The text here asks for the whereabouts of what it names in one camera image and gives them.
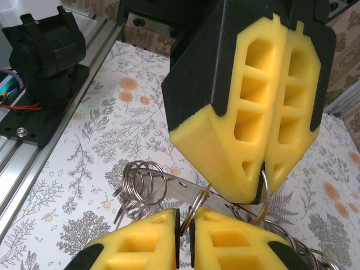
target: leaf pattern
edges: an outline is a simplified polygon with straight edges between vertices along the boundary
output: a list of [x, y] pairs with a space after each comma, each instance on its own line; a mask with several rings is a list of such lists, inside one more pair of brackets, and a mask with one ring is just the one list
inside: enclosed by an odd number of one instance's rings
[[319, 214], [310, 215], [309, 229], [320, 240], [319, 247], [334, 259], [338, 265], [351, 267], [350, 239], [344, 225], [334, 216], [327, 213], [327, 220]]
[[269, 203], [268, 216], [272, 217], [278, 224], [293, 224], [288, 217], [298, 215], [298, 212], [289, 210], [287, 207], [291, 202], [293, 192], [283, 195], [284, 185], [272, 196]]
[[64, 232], [60, 233], [60, 239], [56, 246], [74, 257], [91, 240], [107, 234], [110, 226], [104, 221], [104, 217], [98, 217], [93, 211], [86, 211], [78, 220], [69, 219], [67, 225], [63, 225]]
[[[64, 269], [88, 241], [114, 230], [121, 198], [111, 194], [130, 161], [153, 160], [169, 174], [207, 185], [169, 140], [161, 94], [168, 65], [163, 56], [114, 44], [4, 236], [0, 269]], [[360, 155], [344, 123], [324, 114], [318, 139], [272, 196], [268, 212], [269, 219], [346, 269], [360, 265], [357, 162]], [[162, 209], [180, 208], [182, 221], [188, 207], [167, 197], [161, 203]], [[121, 225], [130, 222], [126, 217]], [[336, 233], [341, 237], [330, 239], [341, 250], [327, 238]], [[186, 233], [182, 269], [191, 268], [189, 241]]]

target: gray fern print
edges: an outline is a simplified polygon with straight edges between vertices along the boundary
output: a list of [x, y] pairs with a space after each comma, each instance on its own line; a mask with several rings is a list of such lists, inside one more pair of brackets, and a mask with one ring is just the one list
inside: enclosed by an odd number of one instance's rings
[[60, 233], [60, 239], [56, 246], [64, 253], [74, 257], [87, 243], [107, 233], [111, 228], [104, 217], [98, 217], [93, 211], [86, 211], [78, 220], [69, 219], [67, 225], [63, 225], [64, 232]]
[[112, 97], [102, 102], [102, 110], [95, 109], [90, 111], [90, 121], [85, 122], [82, 129], [83, 139], [88, 139], [90, 142], [94, 132], [102, 132], [106, 128], [109, 122], [107, 116], [113, 113], [115, 103], [116, 99]]
[[314, 208], [316, 206], [316, 202], [314, 201], [314, 196], [316, 195], [316, 191], [313, 190], [311, 187], [313, 179], [310, 176], [310, 172], [308, 169], [303, 169], [303, 172], [305, 174], [305, 178], [303, 180], [304, 186], [301, 188], [305, 194], [300, 195], [301, 201], [304, 206], [304, 215], [301, 217], [303, 219], [309, 210]]
[[78, 203], [75, 202], [76, 199], [83, 199], [84, 187], [82, 186], [82, 181], [84, 178], [92, 179], [91, 172], [87, 169], [87, 166], [94, 163], [94, 158], [90, 155], [89, 150], [85, 150], [79, 137], [76, 134], [74, 135], [78, 139], [78, 145], [75, 148], [75, 152], [67, 159], [67, 161], [77, 160], [77, 164], [74, 170], [70, 170], [67, 173], [68, 176], [74, 177], [75, 180], [69, 184], [71, 196], [67, 198], [66, 203], [62, 206], [62, 209], [66, 214], [71, 214], [76, 210], [78, 206]]
[[291, 203], [293, 192], [287, 195], [282, 194], [284, 192], [285, 181], [271, 197], [267, 215], [272, 217], [277, 224], [294, 225], [288, 218], [298, 215], [299, 213], [286, 209]]
[[28, 256], [26, 257], [26, 260], [21, 260], [20, 270], [40, 270], [40, 266], [36, 263], [36, 259], [36, 253], [31, 253], [30, 251], [28, 251]]
[[[152, 117], [157, 111], [130, 110], [131, 118], [121, 122], [122, 128], [104, 132], [98, 142], [92, 147], [104, 163], [115, 160], [116, 153], [126, 154], [129, 159], [138, 159], [142, 155], [141, 138], [150, 135], [150, 131], [158, 126]], [[150, 114], [145, 120], [139, 115]]]
[[26, 251], [26, 245], [24, 240], [31, 235], [34, 229], [35, 220], [23, 221], [19, 225], [14, 226], [12, 233], [7, 235], [7, 239], [4, 240], [4, 244], [9, 248], [7, 253], [0, 259], [0, 265], [4, 268], [8, 266], [14, 266], [16, 261], [20, 261], [23, 256], [23, 252]]
[[[29, 220], [29, 216], [41, 210], [42, 206], [49, 207], [50, 203], [55, 203], [56, 198], [61, 197], [63, 186], [56, 181], [47, 184], [45, 180], [35, 183], [26, 198], [22, 210], [17, 215], [15, 221], [3, 240], [7, 246], [2, 248], [4, 255], [0, 258], [0, 265], [4, 268], [14, 266], [16, 261], [20, 261], [23, 252], [26, 251], [25, 240], [32, 234], [35, 226], [35, 219]], [[31, 270], [36, 270], [35, 265], [25, 264]]]
[[311, 214], [309, 229], [319, 239], [319, 248], [341, 267], [351, 267], [350, 239], [344, 225], [335, 216], [326, 213], [327, 220]]

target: orange flower pattern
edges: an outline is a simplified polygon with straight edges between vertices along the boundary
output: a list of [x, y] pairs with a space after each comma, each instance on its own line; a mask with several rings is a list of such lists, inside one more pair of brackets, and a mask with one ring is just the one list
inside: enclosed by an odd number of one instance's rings
[[140, 102], [143, 103], [144, 105], [149, 105], [150, 104], [150, 99], [143, 96], [143, 97], [140, 97]]
[[123, 102], [131, 102], [133, 100], [133, 95], [129, 91], [122, 91], [119, 94], [119, 100]]
[[323, 188], [324, 188], [326, 195], [331, 200], [338, 201], [340, 199], [340, 193], [338, 192], [338, 189], [332, 183], [325, 182], [323, 184]]
[[124, 88], [125, 90], [135, 90], [138, 88], [139, 84], [137, 80], [130, 78], [130, 77], [123, 77], [119, 80], [119, 85], [121, 88]]
[[349, 207], [354, 213], [359, 213], [359, 209], [357, 208], [356, 205], [350, 203]]
[[343, 218], [349, 219], [349, 212], [345, 205], [343, 205], [340, 201], [335, 202], [335, 208], [340, 216]]

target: floral tablecloth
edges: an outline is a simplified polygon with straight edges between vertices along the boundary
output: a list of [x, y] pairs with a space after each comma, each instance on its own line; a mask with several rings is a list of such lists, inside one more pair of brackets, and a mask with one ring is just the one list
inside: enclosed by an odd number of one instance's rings
[[[163, 56], [117, 42], [0, 246], [0, 268], [63, 269], [84, 245], [114, 230], [111, 194], [128, 161], [160, 163], [205, 185], [169, 142], [160, 83]], [[165, 200], [163, 206], [187, 205]], [[360, 156], [343, 122], [324, 115], [316, 142], [272, 197], [270, 219], [342, 269], [359, 269]], [[188, 235], [181, 268], [190, 269]]]

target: cable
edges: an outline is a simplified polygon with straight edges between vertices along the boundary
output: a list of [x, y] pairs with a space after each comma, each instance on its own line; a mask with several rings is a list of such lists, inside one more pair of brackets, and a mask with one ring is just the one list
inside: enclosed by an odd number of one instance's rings
[[10, 76], [13, 76], [13, 77], [17, 80], [17, 82], [19, 83], [20, 89], [22, 89], [22, 88], [24, 87], [24, 82], [23, 82], [23, 80], [22, 80], [22, 79], [20, 78], [20, 76], [17, 75], [15, 72], [0, 67], [0, 73], [5, 73], [5, 74], [8, 74], [8, 75], [10, 75]]
[[33, 105], [28, 105], [28, 106], [9, 106], [9, 105], [0, 105], [0, 108], [4, 108], [4, 109], [10, 109], [10, 110], [28, 110], [28, 111], [40, 111], [43, 108], [38, 107], [39, 106], [39, 102]]

